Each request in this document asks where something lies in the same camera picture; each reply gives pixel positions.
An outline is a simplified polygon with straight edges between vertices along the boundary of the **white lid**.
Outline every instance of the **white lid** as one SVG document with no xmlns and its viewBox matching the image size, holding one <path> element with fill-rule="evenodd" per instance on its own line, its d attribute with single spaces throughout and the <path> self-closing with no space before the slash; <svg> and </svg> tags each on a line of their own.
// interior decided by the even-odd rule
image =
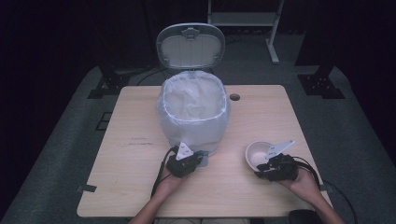
<svg viewBox="0 0 396 224">
<path fill-rule="evenodd" d="M 166 27 L 157 37 L 157 52 L 167 68 L 197 69 L 221 61 L 225 38 L 216 26 L 206 23 L 181 23 Z"/>
</svg>

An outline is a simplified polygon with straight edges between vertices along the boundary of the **plastic liner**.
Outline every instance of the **plastic liner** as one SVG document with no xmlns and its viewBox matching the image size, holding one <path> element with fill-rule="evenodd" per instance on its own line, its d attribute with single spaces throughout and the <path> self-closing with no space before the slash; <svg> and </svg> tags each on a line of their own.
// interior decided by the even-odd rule
<svg viewBox="0 0 396 224">
<path fill-rule="evenodd" d="M 224 135 L 230 102 L 220 79 L 186 71 L 163 83 L 156 110 L 171 147 L 184 142 L 192 151 L 210 155 Z"/>
</svg>

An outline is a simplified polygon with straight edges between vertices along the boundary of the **white bowl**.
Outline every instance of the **white bowl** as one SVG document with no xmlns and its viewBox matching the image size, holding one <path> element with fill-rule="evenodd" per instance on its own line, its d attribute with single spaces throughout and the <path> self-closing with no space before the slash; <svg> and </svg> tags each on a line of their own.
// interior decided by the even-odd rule
<svg viewBox="0 0 396 224">
<path fill-rule="evenodd" d="M 268 160 L 265 159 L 265 155 L 267 155 L 270 146 L 271 144 L 267 142 L 254 142 L 247 146 L 245 156 L 247 159 L 247 164 L 251 167 L 251 169 L 254 171 L 259 171 L 257 166 L 268 162 Z"/>
</svg>

